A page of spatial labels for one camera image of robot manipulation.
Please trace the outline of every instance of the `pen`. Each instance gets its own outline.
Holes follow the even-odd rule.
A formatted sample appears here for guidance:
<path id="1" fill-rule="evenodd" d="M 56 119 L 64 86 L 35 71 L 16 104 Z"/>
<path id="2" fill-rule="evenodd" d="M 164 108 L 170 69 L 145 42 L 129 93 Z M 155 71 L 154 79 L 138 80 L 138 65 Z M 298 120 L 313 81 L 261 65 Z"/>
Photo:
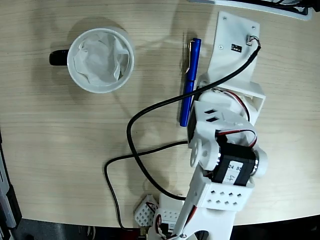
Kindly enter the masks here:
<path id="1" fill-rule="evenodd" d="M 194 90 L 195 80 L 197 76 L 198 61 L 201 47 L 201 39 L 194 38 L 189 45 L 189 67 L 186 70 L 186 78 L 184 85 L 184 94 L 190 93 Z M 186 97 L 182 100 L 180 126 L 186 127 L 188 125 L 188 118 L 190 107 L 192 103 L 192 96 Z"/>

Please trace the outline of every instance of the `pen clip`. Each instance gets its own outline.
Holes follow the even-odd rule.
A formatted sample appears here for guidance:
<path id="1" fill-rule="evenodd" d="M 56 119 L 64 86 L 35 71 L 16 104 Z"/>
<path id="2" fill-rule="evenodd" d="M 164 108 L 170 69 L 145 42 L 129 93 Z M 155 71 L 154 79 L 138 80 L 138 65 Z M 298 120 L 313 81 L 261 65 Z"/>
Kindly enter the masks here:
<path id="1" fill-rule="evenodd" d="M 185 73 L 187 74 L 190 69 L 190 62 L 191 62 L 191 43 L 194 43 L 194 40 L 189 41 L 189 63 L 188 63 L 188 68 L 186 69 Z"/>

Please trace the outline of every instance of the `black floor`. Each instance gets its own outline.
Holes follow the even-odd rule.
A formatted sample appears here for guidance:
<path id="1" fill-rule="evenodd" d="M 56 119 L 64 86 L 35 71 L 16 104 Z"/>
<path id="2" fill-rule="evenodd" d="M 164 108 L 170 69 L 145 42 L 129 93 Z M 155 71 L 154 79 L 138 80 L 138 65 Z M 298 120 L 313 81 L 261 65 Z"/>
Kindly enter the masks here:
<path id="1" fill-rule="evenodd" d="M 142 240 L 139 229 L 125 232 L 120 228 L 90 227 L 22 219 L 12 231 L 15 240 Z M 206 240 L 205 232 L 198 232 Z M 235 226 L 230 240 L 320 240 L 320 216 L 295 220 Z"/>

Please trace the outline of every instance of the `wooden table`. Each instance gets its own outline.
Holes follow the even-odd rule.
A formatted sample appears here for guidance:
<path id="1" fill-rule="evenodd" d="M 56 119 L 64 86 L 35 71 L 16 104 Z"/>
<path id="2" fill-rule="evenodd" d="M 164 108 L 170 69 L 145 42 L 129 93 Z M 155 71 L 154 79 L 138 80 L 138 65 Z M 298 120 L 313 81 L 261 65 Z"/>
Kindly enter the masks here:
<path id="1" fill-rule="evenodd" d="M 176 96 L 185 70 L 185 43 L 203 40 L 198 73 L 212 53 L 219 11 L 261 24 L 262 51 L 253 81 L 267 96 L 257 121 L 269 168 L 236 224 L 320 214 L 320 14 L 302 21 L 271 13 L 186 0 L 17 0 L 1 2 L 0 127 L 10 179 L 26 219 L 118 226 L 104 163 L 130 152 L 126 125 L 139 110 Z M 51 51 L 66 49 L 85 30 L 120 26 L 136 45 L 130 80 L 113 93 L 80 89 Z M 138 149 L 186 138 L 180 104 L 134 125 Z M 168 191 L 186 194 L 193 169 L 179 146 L 143 157 Z M 158 191 L 133 159 L 109 170 L 123 224 L 146 194 Z"/>

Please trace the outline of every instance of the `white mug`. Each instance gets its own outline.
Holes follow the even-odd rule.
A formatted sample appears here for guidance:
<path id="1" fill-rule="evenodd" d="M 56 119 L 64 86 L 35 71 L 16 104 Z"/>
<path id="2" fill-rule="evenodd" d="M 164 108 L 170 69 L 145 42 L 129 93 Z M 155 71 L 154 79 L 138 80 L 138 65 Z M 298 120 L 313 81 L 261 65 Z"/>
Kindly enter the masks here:
<path id="1" fill-rule="evenodd" d="M 122 43 L 126 46 L 129 52 L 128 67 L 122 74 L 121 78 L 111 85 L 106 86 L 95 86 L 89 83 L 88 79 L 81 73 L 76 71 L 74 57 L 79 51 L 79 45 L 84 41 L 85 38 L 95 35 L 97 33 L 108 33 L 115 35 Z M 133 72 L 135 65 L 135 48 L 133 41 L 129 37 L 128 33 L 121 28 L 108 26 L 101 28 L 94 28 L 85 31 L 78 36 L 69 49 L 56 50 L 50 53 L 49 63 L 53 66 L 67 66 L 69 74 L 73 81 L 82 89 L 96 94 L 110 93 L 120 87 L 122 87 L 129 79 Z"/>

